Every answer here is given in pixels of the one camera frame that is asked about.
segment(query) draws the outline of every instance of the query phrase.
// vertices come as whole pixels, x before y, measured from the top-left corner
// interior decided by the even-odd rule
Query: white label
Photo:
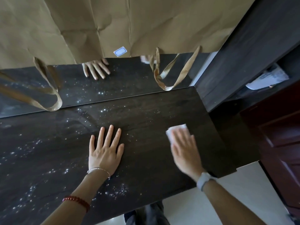
[[[127,50],[125,49],[125,47],[122,46],[121,48],[114,51],[114,54],[118,57],[118,56],[125,54],[126,52],[127,52]]]

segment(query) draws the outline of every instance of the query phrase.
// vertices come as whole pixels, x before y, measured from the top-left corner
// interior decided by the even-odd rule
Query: left hand
[[[95,61],[89,61],[82,64],[84,75],[88,77],[88,69],[90,70],[91,74],[93,75],[94,79],[97,80],[98,76],[95,72],[95,70],[98,72],[98,74],[102,77],[102,79],[105,79],[105,75],[101,68],[110,75],[110,71],[105,66],[108,65],[108,61],[105,58],[101,58],[101,60],[95,60]]]
[[[113,175],[120,164],[121,157],[124,151],[124,144],[120,144],[116,152],[117,145],[121,136],[121,129],[119,128],[111,145],[111,138],[113,135],[113,125],[110,125],[107,136],[103,143],[105,128],[102,127],[99,132],[97,147],[95,149],[95,136],[92,135],[90,139],[90,150],[88,158],[88,169],[99,167],[106,170],[110,175]]]

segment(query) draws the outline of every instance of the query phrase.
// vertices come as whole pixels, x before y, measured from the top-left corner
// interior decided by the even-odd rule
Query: red wooden door
[[[241,112],[287,209],[300,218],[300,82]]]

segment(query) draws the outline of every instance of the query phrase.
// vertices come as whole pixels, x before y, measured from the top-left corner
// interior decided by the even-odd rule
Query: hand
[[[94,79],[97,80],[98,79],[98,76],[95,72],[95,69],[96,71],[99,73],[99,75],[102,77],[102,79],[105,79],[105,75],[104,73],[102,72],[102,70],[100,69],[100,67],[108,74],[110,75],[110,71],[108,70],[108,68],[105,66],[105,65],[108,65],[108,62],[105,58],[101,58],[102,61],[100,60],[95,60],[95,61],[89,61],[89,62],[86,62],[86,63],[83,63],[82,64],[82,67],[83,67],[83,71],[84,71],[84,74],[86,77],[88,77],[88,68],[91,72],[91,74],[93,75]]]
[[[102,127],[99,132],[99,138],[96,149],[95,136],[91,136],[88,169],[99,167],[101,169],[106,170],[110,175],[113,175],[120,164],[121,157],[124,151],[124,144],[121,144],[118,147],[118,151],[116,152],[116,148],[121,136],[121,129],[118,129],[111,146],[110,142],[113,135],[113,125],[110,125],[107,136],[103,143],[104,131],[105,128]]]
[[[205,170],[201,164],[194,135],[191,136],[187,128],[178,128],[172,131],[172,137],[171,151],[176,166],[197,182]]]

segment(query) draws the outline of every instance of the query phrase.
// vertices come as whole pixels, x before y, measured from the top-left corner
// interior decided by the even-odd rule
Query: red beaded bracelet
[[[72,201],[76,201],[77,203],[81,204],[83,207],[86,208],[86,212],[88,212],[90,210],[90,205],[88,204],[88,202],[86,202],[85,200],[79,198],[79,197],[74,197],[74,196],[66,196],[64,199],[62,199],[62,202],[64,202],[65,200],[72,200]]]

